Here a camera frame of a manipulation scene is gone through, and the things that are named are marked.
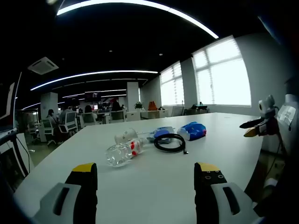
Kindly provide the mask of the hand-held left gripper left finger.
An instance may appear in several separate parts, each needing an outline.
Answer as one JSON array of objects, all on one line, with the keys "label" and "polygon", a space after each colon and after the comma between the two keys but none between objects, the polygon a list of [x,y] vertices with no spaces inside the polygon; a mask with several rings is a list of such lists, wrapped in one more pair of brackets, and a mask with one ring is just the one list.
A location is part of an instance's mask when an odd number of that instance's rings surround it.
[{"label": "hand-held left gripper left finger", "polygon": [[38,224],[94,224],[97,190],[96,163],[78,165],[40,200],[33,219]]}]

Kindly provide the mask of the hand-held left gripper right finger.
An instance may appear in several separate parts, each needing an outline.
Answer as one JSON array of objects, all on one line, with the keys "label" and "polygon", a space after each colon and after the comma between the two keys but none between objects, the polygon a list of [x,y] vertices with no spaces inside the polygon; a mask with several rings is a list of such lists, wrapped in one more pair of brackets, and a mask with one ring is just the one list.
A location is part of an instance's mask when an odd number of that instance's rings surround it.
[{"label": "hand-held left gripper right finger", "polygon": [[194,190],[198,224],[261,224],[251,198],[235,183],[227,182],[215,165],[194,164]]}]

